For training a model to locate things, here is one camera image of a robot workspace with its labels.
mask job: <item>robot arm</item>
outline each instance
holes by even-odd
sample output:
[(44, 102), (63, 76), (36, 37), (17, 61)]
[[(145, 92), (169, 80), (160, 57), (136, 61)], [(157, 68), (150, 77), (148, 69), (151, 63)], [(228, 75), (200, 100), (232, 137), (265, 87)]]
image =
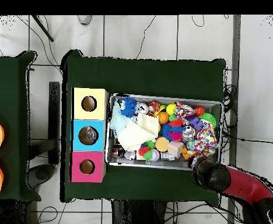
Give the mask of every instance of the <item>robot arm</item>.
[(273, 224), (273, 192), (258, 178), (203, 156), (190, 159), (195, 182), (235, 199), (243, 207), (245, 224)]

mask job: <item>round hole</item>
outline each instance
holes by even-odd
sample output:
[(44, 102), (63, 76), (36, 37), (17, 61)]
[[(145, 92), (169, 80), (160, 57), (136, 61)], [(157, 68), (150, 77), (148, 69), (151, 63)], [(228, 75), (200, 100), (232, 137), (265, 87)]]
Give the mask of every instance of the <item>round hole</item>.
[(84, 160), (80, 165), (79, 168), (82, 173), (91, 174), (94, 172), (95, 164), (91, 160)]
[(93, 96), (86, 96), (82, 100), (82, 108), (85, 111), (94, 111), (97, 107), (96, 99)]
[(98, 140), (98, 132), (91, 126), (83, 127), (79, 131), (78, 139), (84, 145), (93, 145)]

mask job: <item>pink box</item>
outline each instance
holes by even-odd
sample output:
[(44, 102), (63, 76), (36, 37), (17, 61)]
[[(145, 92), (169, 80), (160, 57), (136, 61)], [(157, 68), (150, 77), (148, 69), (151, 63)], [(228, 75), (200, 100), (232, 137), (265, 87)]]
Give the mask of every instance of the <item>pink box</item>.
[[(81, 171), (81, 163), (90, 160), (94, 164), (93, 172), (90, 174)], [(72, 152), (70, 182), (101, 183), (106, 173), (106, 163), (103, 160), (103, 152), (76, 151)]]

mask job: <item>blue box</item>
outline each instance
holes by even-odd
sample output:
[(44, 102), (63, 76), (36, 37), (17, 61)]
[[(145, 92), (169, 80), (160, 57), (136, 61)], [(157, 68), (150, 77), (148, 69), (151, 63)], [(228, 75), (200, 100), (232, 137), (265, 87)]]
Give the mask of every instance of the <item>blue box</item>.
[[(98, 133), (98, 139), (93, 145), (85, 145), (79, 140), (79, 131), (83, 127), (93, 127)], [(73, 122), (73, 151), (104, 151), (105, 131), (102, 120), (74, 120)]]

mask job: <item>green table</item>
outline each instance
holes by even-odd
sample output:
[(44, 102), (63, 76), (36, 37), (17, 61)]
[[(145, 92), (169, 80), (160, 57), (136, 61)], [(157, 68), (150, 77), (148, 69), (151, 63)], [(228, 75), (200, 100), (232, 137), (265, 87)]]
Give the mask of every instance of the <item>green table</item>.
[(69, 51), (61, 65), (64, 70), (61, 200), (150, 199), (209, 201), (217, 205), (217, 193), (195, 185), (191, 171), (107, 166), (102, 183), (69, 182), (69, 162), (67, 161), (69, 161), (71, 134), (71, 88), (104, 88), (109, 93), (222, 102), (225, 65), (223, 59), (205, 62), (85, 58), (78, 50)]
[(40, 197), (27, 185), (29, 160), (27, 71), (35, 52), (0, 57), (0, 124), (5, 139), (0, 147), (0, 168), (4, 180), (0, 199), (39, 201)]

